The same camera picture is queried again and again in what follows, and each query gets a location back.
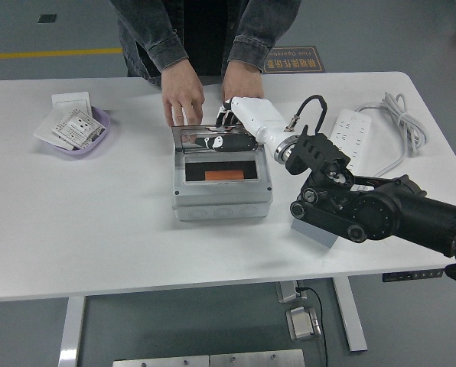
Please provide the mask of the person's left hand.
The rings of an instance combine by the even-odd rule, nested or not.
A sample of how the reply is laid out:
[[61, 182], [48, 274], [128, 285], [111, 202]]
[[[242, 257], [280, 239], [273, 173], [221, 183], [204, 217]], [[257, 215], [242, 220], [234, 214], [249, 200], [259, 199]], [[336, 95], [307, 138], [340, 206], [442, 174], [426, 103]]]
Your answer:
[[223, 101], [233, 97], [263, 98], [261, 71], [249, 63], [231, 60], [226, 68], [221, 92]]

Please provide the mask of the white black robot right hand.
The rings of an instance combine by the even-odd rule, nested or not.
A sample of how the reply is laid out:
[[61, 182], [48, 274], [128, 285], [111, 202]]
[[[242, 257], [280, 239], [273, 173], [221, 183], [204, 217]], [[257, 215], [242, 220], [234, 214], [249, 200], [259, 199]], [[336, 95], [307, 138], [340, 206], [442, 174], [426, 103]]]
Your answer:
[[275, 160], [297, 141], [285, 131], [285, 120], [267, 99], [234, 97], [220, 107], [215, 126], [225, 135], [196, 137], [194, 143], [220, 152], [251, 151], [259, 144], [268, 148]]

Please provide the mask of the person's right hand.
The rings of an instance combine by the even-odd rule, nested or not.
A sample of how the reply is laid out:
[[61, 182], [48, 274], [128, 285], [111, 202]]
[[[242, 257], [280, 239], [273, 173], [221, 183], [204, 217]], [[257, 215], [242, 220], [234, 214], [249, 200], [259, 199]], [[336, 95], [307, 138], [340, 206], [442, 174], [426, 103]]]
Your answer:
[[182, 60], [161, 72], [161, 91], [168, 126], [201, 123], [203, 86], [188, 60]]

